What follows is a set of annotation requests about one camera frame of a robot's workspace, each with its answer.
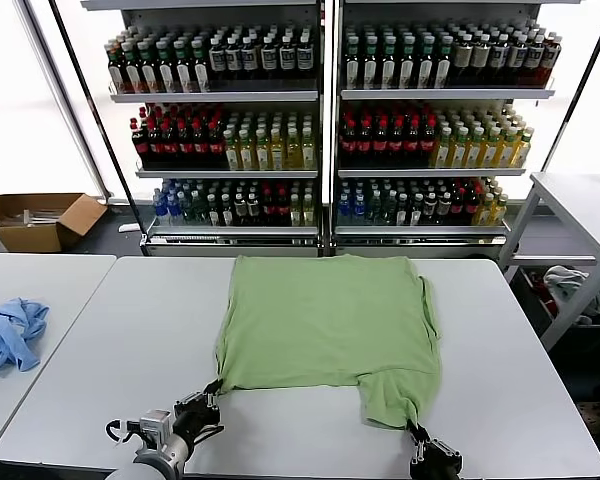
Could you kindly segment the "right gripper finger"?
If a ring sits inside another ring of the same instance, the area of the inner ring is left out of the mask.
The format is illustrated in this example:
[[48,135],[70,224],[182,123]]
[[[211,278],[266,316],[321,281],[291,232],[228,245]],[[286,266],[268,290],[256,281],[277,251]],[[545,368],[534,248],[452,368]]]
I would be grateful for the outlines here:
[[414,424],[413,422],[408,422],[406,425],[406,431],[414,444],[414,452],[411,462],[419,463],[422,457],[421,453],[424,448],[424,440],[420,431],[420,426],[418,424]]
[[424,456],[425,453],[429,450],[439,451],[443,455],[446,455],[446,456],[459,456],[460,455],[460,452],[458,450],[451,448],[449,445],[447,445],[442,440],[439,440],[437,438],[432,438],[423,426],[421,426],[421,425],[419,425],[419,426],[420,426],[420,431],[421,431],[421,434],[422,434],[422,437],[424,440],[424,448],[421,453],[422,456]]

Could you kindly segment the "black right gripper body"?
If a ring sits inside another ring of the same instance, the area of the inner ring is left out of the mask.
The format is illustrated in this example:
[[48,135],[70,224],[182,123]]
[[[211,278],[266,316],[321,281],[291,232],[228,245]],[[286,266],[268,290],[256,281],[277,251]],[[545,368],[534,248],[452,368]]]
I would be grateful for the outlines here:
[[462,456],[458,451],[447,453],[434,447],[417,453],[410,463],[410,476],[415,480],[459,480]]

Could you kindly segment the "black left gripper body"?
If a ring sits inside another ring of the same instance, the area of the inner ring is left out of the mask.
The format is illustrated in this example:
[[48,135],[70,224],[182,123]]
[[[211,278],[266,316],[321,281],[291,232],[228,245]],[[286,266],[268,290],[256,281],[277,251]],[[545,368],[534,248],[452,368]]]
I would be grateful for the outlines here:
[[206,403],[176,404],[176,419],[173,433],[178,435],[189,448],[224,430],[220,424],[220,410]]

